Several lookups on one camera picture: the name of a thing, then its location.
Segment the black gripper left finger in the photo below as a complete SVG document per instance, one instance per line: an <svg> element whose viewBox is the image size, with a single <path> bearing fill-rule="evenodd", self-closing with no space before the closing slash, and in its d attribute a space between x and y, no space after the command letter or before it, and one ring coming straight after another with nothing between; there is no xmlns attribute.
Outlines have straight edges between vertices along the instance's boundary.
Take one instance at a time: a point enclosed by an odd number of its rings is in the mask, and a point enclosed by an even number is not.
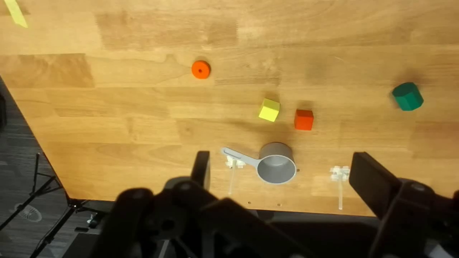
<svg viewBox="0 0 459 258"><path fill-rule="evenodd" d="M208 151L199 151L195 157L191 180L201 185L204 190L209 188L209 160Z"/></svg>

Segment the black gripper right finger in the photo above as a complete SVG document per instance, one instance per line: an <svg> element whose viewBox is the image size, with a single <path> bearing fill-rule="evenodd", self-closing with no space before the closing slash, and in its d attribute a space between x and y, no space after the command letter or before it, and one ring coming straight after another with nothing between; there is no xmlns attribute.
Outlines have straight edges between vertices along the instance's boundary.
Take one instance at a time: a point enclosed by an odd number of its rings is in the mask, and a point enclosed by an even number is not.
<svg viewBox="0 0 459 258"><path fill-rule="evenodd" d="M367 153L354 153L349 183L377 218L390 208L402 183Z"/></svg>

